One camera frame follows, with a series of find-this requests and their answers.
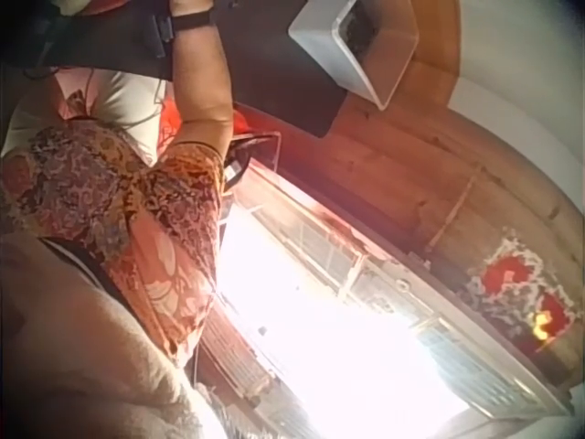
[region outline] black table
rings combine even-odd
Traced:
[[[324,136],[346,91],[288,36],[305,0],[239,0],[236,7],[231,3],[216,0],[216,19],[236,102]],[[45,64],[170,80],[170,59],[157,59],[144,44],[144,19],[144,0],[99,16],[76,16]],[[16,60],[20,67],[31,67],[29,63],[25,57]]]

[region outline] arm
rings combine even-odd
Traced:
[[[173,16],[207,11],[211,6],[213,0],[170,0]],[[223,158],[233,134],[233,102],[218,30],[180,31],[173,52],[175,101],[183,120],[173,144],[207,144]]]

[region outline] patterned dress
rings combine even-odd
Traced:
[[[150,339],[183,367],[216,290],[223,162],[171,147],[146,166],[120,129],[92,120],[48,128],[2,161],[0,230],[81,246]]]

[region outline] woman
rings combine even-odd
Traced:
[[[212,0],[170,6],[182,16]],[[158,80],[102,79],[93,118],[64,122],[49,79],[10,123],[5,407],[42,437],[222,437],[178,368],[215,294],[230,81],[214,27],[179,31],[173,44],[183,124],[156,163],[136,152],[156,146]]]

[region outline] wrist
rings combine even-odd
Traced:
[[[188,16],[206,12],[213,7],[213,0],[171,0],[171,16]]]

